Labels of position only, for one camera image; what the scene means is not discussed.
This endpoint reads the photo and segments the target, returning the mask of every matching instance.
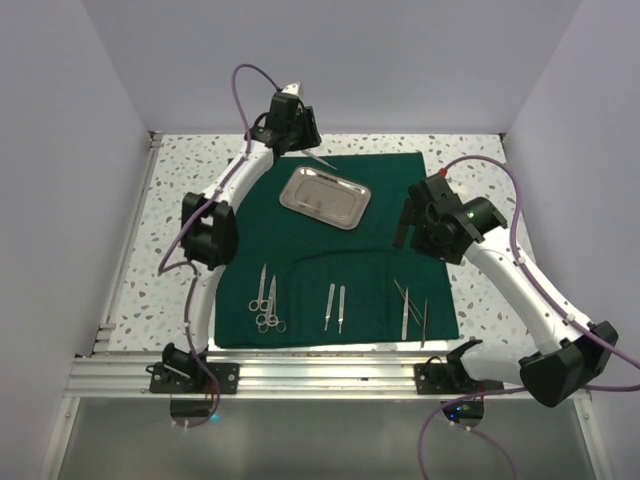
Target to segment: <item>teal fabric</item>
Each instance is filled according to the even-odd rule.
[[[446,265],[418,255],[408,245],[391,246],[407,187],[424,178],[422,155],[334,156],[337,171],[305,158],[282,158],[251,189],[237,212],[240,246],[216,295],[215,343],[222,348],[283,348],[329,344],[397,342],[403,300],[393,282],[409,287],[422,310],[429,300],[428,339],[458,338]],[[340,230],[283,207],[279,195],[300,165],[366,185],[371,200],[358,226]],[[256,313],[262,266],[264,298],[277,279],[277,314],[287,324],[258,332]],[[336,284],[329,330],[324,331],[329,285]],[[344,323],[338,334],[340,286],[346,287]],[[409,317],[409,341],[420,340],[422,324]]]

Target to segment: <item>gray wall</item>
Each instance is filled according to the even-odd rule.
[[[79,0],[0,2],[0,478],[37,477],[146,132]]]
[[[324,132],[506,132],[580,0],[83,0],[148,129],[239,131],[229,75],[301,80]],[[255,117],[270,86],[241,79]]]
[[[640,358],[640,3],[585,0],[507,136],[542,268]],[[614,358],[598,384],[640,383]],[[595,405],[619,478],[640,469],[638,394]]]

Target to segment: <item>silver tray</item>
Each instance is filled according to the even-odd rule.
[[[343,230],[356,228],[371,190],[350,180],[312,167],[298,167],[280,194],[280,203],[291,210]]]

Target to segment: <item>cable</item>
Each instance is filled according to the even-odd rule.
[[[424,464],[424,459],[422,458],[422,447],[424,444],[424,434],[427,431],[427,427],[429,426],[429,423],[431,423],[431,421],[435,418],[435,416],[440,413],[441,411],[443,411],[445,408],[448,408],[452,405],[455,405],[457,403],[463,402],[465,400],[472,400],[474,398],[482,398],[482,397],[488,397],[488,396],[492,396],[492,395],[511,395],[513,393],[519,393],[519,392],[525,392],[526,389],[524,387],[518,387],[518,388],[512,388],[509,390],[489,390],[488,392],[474,392],[474,393],[469,393],[467,395],[463,395],[461,397],[455,398],[453,400],[449,400],[447,402],[444,402],[442,404],[440,404],[437,408],[435,408],[428,416],[427,418],[424,420],[424,422],[422,423],[422,427],[420,427],[420,433],[418,435],[418,463],[420,465],[420,471],[422,472],[422,477],[424,478],[424,480],[429,480],[429,474],[427,473],[427,467]],[[511,457],[511,455],[509,455],[509,453],[507,452],[507,450],[494,438],[492,438],[491,436],[489,436],[487,433],[482,432],[480,430],[475,430],[475,429],[470,429],[470,432],[484,438],[485,440],[488,440],[489,442],[491,442],[496,448],[498,448],[498,450],[500,450],[502,452],[502,454],[505,456],[505,458],[507,459],[507,461],[509,462],[509,467],[511,468],[511,473],[513,475],[514,479],[519,479],[520,478],[520,472],[518,472],[518,467],[516,466],[513,458]]]
[[[267,75],[261,68],[256,67],[255,65],[251,65],[249,63],[243,63],[233,69],[233,72],[231,74],[231,91],[233,93],[233,100],[236,104],[238,113],[240,114],[240,119],[242,120],[242,125],[245,130],[245,141],[247,145],[245,147],[244,155],[222,178],[222,180],[218,184],[218,189],[214,191],[211,198],[208,199],[195,212],[193,212],[193,214],[187,219],[183,227],[180,229],[180,232],[178,233],[178,235],[176,235],[176,238],[169,245],[169,248],[163,255],[162,259],[160,260],[160,265],[158,266],[158,276],[161,276],[163,273],[167,273],[173,270],[174,268],[180,268],[180,267],[186,267],[186,266],[191,267],[193,271],[193,278],[191,280],[191,284],[189,285],[189,291],[187,293],[187,298],[185,300],[185,305],[184,305],[184,332],[185,332],[185,335],[187,336],[187,342],[189,343],[189,351],[191,353],[191,356],[195,360],[198,367],[207,375],[207,377],[209,377],[209,380],[211,380],[213,385],[215,385],[215,400],[213,403],[213,407],[209,412],[209,415],[204,419],[201,419],[193,424],[186,421],[184,425],[187,428],[193,428],[199,425],[203,425],[207,423],[209,419],[214,415],[214,413],[218,409],[218,405],[220,404],[220,383],[218,382],[218,379],[215,377],[215,375],[207,368],[207,365],[200,359],[200,356],[196,351],[195,345],[193,344],[193,339],[191,338],[191,322],[189,321],[189,309],[191,308],[191,300],[193,299],[193,292],[195,291],[196,283],[200,276],[198,268],[190,261],[176,262],[171,265],[167,265],[167,262],[169,261],[169,258],[175,251],[180,241],[187,234],[191,226],[196,222],[197,219],[200,218],[200,216],[209,207],[211,207],[211,205],[213,205],[213,203],[217,200],[218,196],[222,192],[222,189],[225,187],[227,183],[229,183],[231,178],[236,174],[236,172],[240,169],[240,167],[244,165],[244,163],[246,163],[247,158],[251,153],[251,132],[249,130],[249,122],[247,121],[247,116],[245,115],[242,105],[240,104],[240,98],[238,97],[238,89],[236,86],[236,77],[238,75],[238,72],[243,68],[250,68],[250,69],[256,70],[257,72],[261,73],[269,82],[271,82],[271,84],[275,87],[276,90],[278,91],[280,90],[280,87],[278,87],[275,81],[269,75]]]
[[[517,228],[518,228],[518,221],[520,220],[520,212],[522,210],[522,196],[520,195],[520,184],[518,183],[518,180],[516,179],[516,177],[513,174],[513,172],[509,169],[509,167],[507,167],[503,163],[500,163],[499,161],[497,161],[497,160],[495,160],[495,159],[493,159],[491,157],[486,157],[484,155],[465,155],[463,157],[459,157],[459,158],[456,158],[455,160],[451,161],[448,165],[446,165],[441,170],[441,173],[443,175],[446,175],[447,171],[451,167],[453,167],[454,165],[456,165],[456,164],[458,164],[460,162],[466,161],[466,160],[479,160],[479,161],[484,161],[484,162],[491,163],[491,164],[497,166],[498,168],[502,169],[509,176],[509,178],[511,178],[511,182],[513,183],[513,188],[515,190],[516,206],[515,206],[515,210],[513,212],[513,220],[511,221],[511,228],[509,230],[509,244],[511,246],[511,251],[513,252],[513,256],[514,256],[516,262],[520,265],[520,268],[522,269],[522,273],[527,278],[527,280],[529,280],[529,283],[531,283],[533,288],[535,288],[536,291],[542,296],[542,298],[544,298],[544,300],[549,304],[549,306],[551,306],[551,308],[553,308],[562,318],[567,320],[569,322],[569,324],[571,326],[573,326],[573,328],[575,328],[580,333],[585,335],[591,341],[593,341],[593,342],[597,343],[598,345],[600,345],[602,348],[608,350],[609,352],[613,353],[618,358],[621,358],[625,362],[633,365],[635,368],[640,370],[640,362],[638,362],[636,359],[634,359],[631,356],[627,355],[626,353],[622,352],[621,350],[619,350],[618,348],[614,347],[610,343],[602,340],[600,337],[598,337],[597,335],[592,333],[589,329],[587,329],[587,328],[583,327],[582,325],[580,325],[578,322],[575,322],[573,320],[573,316],[569,315],[569,313],[567,311],[565,311],[564,308],[562,308],[553,299],[553,297],[544,289],[544,287],[540,284],[540,282],[538,282],[536,277],[531,273],[531,270],[529,270],[529,267],[525,263],[522,263],[522,261],[521,261],[522,257],[520,255],[520,251],[518,250],[518,244],[517,244],[517,241],[516,241],[516,233],[517,233]],[[600,392],[636,392],[636,391],[640,391],[640,384],[623,386],[623,387],[587,386],[586,388],[587,388],[587,390],[600,391]]]

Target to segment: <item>scissors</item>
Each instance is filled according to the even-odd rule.
[[[273,315],[273,305],[275,303],[276,295],[276,276],[271,279],[271,286],[269,287],[269,299],[267,302],[267,309],[264,313],[259,313],[256,316],[256,324],[258,325],[258,331],[260,333],[266,333],[269,327],[276,326],[278,324],[278,317]]]
[[[267,264],[265,263],[262,267],[262,273],[260,274],[260,286],[258,287],[258,298],[255,300],[251,300],[249,302],[249,310],[252,312],[257,312],[260,310],[261,312],[266,312],[267,308],[269,308],[269,300],[265,300],[262,298],[264,295],[264,282],[267,279]]]

